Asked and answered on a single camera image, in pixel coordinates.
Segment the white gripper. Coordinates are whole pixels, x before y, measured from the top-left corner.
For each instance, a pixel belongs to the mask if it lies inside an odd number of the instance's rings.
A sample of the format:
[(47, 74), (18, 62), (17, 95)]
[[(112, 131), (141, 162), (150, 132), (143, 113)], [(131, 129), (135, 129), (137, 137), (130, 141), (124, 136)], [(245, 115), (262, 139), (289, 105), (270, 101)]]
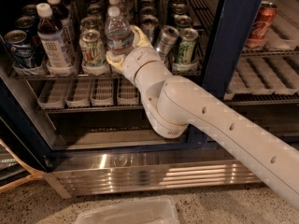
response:
[(106, 52), (107, 62), (112, 70), (123, 75), (131, 82), (135, 83), (135, 76), (139, 69), (147, 63), (160, 62), (158, 52), (152, 47), (148, 37), (136, 25), (130, 26), (134, 33), (133, 48), (127, 56), (114, 55), (111, 51)]

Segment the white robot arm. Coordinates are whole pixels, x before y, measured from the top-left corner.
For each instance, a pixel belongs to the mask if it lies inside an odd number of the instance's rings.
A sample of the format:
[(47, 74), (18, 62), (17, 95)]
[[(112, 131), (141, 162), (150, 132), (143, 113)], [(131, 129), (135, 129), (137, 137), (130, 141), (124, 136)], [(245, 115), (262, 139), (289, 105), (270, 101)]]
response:
[(192, 125), (252, 171), (279, 197), (299, 209), (299, 151), (240, 115), (211, 93), (164, 66), (141, 29), (132, 25), (133, 50), (106, 53), (107, 62), (140, 92), (154, 131), (177, 138)]

